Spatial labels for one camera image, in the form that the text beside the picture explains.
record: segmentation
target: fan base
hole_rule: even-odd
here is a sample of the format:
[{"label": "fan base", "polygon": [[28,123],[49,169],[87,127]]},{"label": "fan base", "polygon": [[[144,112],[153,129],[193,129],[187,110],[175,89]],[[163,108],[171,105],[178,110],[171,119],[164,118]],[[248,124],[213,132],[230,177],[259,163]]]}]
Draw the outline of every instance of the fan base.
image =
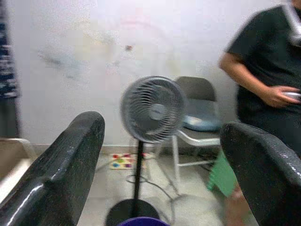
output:
[{"label": "fan base", "polygon": [[[160,219],[158,212],[149,203],[138,200],[138,213],[136,217],[150,217]],[[117,226],[118,224],[132,218],[131,210],[133,206],[133,199],[126,199],[110,209],[107,216],[105,225],[106,226]]]}]

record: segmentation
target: tiled floor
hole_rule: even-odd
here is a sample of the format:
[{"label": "tiled floor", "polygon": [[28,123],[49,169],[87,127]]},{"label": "tiled floor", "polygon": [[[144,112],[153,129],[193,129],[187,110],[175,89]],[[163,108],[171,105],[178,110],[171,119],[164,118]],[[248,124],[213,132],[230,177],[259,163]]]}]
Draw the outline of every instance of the tiled floor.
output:
[{"label": "tiled floor", "polygon": [[[101,156],[98,167],[109,161],[108,156]],[[171,156],[161,156],[160,162],[169,175],[173,175],[173,162]],[[175,209],[175,226],[222,226],[223,199],[218,190],[213,192],[206,189],[208,172],[200,166],[181,168],[181,196],[176,195],[168,180],[158,167],[157,162],[147,161],[145,177],[153,183],[163,187],[170,196]],[[131,198],[133,185],[126,182],[126,177],[132,170],[111,170],[104,167],[97,171],[94,181],[80,217],[78,226],[104,226],[105,217],[109,209],[117,202]],[[171,207],[167,196],[158,188],[142,183],[141,199],[151,203],[159,212],[161,219],[169,222]],[[257,226],[253,217],[249,219],[248,226]]]}]

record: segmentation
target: person's arm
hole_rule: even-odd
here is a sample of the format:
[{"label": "person's arm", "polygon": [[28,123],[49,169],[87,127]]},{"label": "person's arm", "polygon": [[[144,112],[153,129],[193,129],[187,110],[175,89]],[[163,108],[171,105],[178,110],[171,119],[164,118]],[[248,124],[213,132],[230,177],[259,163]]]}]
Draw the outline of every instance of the person's arm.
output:
[{"label": "person's arm", "polygon": [[240,86],[251,91],[272,107],[280,108],[288,104],[299,104],[299,101],[283,95],[283,92],[298,92],[298,89],[287,86],[269,87],[257,79],[244,64],[251,54],[259,51],[258,47],[263,42],[268,41],[271,32],[273,32],[271,15],[262,12],[254,16],[222,57],[220,68]]}]

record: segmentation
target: fan grille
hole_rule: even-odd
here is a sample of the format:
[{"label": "fan grille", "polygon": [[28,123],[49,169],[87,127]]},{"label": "fan grille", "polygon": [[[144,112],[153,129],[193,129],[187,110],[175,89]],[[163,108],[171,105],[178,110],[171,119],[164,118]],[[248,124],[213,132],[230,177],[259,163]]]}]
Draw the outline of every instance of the fan grille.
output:
[{"label": "fan grille", "polygon": [[185,95],[174,81],[147,77],[127,89],[121,116],[132,136],[146,143],[159,143],[182,126],[185,107]]}]

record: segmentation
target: blue seat cushion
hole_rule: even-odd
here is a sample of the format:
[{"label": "blue seat cushion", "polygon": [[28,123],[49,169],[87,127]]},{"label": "blue seat cushion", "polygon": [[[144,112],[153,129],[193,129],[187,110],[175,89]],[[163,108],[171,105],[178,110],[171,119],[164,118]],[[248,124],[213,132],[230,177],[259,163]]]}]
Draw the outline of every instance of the blue seat cushion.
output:
[{"label": "blue seat cushion", "polygon": [[215,101],[188,99],[183,126],[200,132],[219,131],[222,121]]}]

